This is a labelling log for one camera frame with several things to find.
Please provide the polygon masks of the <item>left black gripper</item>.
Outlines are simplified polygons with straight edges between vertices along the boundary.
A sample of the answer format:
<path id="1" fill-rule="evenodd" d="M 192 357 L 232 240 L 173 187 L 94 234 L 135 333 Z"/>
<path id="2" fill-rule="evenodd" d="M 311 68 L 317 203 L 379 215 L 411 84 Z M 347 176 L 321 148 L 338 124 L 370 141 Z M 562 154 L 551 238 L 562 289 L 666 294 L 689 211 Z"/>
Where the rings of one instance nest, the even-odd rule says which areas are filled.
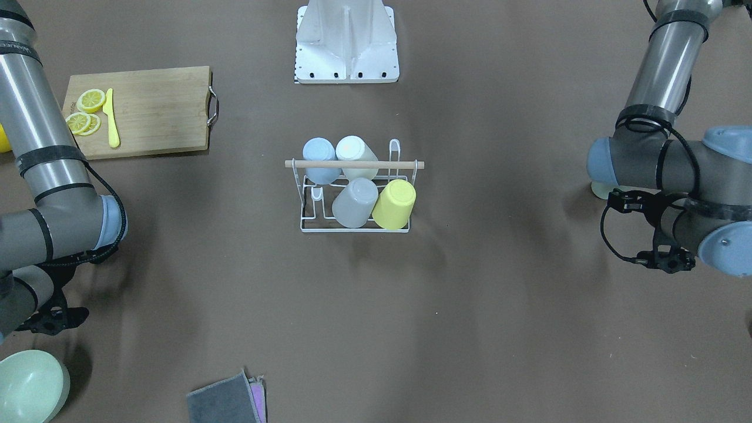
<path id="1" fill-rule="evenodd" d="M 696 258 L 663 232 L 655 232 L 650 251 L 638 252 L 637 256 L 632 258 L 632 263 L 674 274 L 679 271 L 691 271 L 696 267 Z"/>

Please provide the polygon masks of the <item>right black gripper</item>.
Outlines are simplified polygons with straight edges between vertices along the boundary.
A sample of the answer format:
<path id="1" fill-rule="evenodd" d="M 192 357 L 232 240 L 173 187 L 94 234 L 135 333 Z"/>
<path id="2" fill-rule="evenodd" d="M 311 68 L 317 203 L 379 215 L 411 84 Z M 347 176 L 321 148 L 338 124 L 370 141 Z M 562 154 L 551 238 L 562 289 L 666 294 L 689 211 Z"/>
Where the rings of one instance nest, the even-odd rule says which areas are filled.
<path id="1" fill-rule="evenodd" d="M 80 327 L 89 317 L 89 313 L 88 308 L 83 306 L 69 307 L 65 293 L 61 289 L 56 289 L 51 299 L 19 325 L 16 332 L 57 335 L 62 330 Z"/>

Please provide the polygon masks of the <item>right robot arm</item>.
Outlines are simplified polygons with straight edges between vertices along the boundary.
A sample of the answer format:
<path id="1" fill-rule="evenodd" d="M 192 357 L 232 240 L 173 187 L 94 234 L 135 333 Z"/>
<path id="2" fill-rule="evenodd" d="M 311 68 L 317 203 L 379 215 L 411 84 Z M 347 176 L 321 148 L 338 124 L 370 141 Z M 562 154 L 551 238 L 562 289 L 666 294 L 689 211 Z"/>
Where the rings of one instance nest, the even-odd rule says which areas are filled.
<path id="1" fill-rule="evenodd" d="M 111 190 L 97 193 L 92 169 L 73 139 L 35 50 L 36 31 L 19 2 L 2 2 L 2 127 L 19 175 L 34 196 L 31 209 L 2 215 L 2 339 L 16 330 L 53 333 L 80 324 L 62 287 L 84 263 L 108 259 L 128 219 Z"/>

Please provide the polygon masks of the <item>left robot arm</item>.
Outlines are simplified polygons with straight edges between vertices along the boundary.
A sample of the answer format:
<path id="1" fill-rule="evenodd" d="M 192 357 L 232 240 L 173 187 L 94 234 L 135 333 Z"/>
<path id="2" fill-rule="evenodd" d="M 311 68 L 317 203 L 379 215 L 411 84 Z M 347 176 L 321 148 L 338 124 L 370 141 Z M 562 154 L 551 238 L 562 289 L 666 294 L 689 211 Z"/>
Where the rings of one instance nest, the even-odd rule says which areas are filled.
<path id="1" fill-rule="evenodd" d="M 628 263 L 672 274 L 697 261 L 750 277 L 750 127 L 716 126 L 699 141 L 677 131 L 692 71 L 712 22 L 749 1 L 660 1 L 647 51 L 610 137 L 591 146 L 586 170 L 610 187 L 605 211 L 640 213 L 652 244 Z"/>

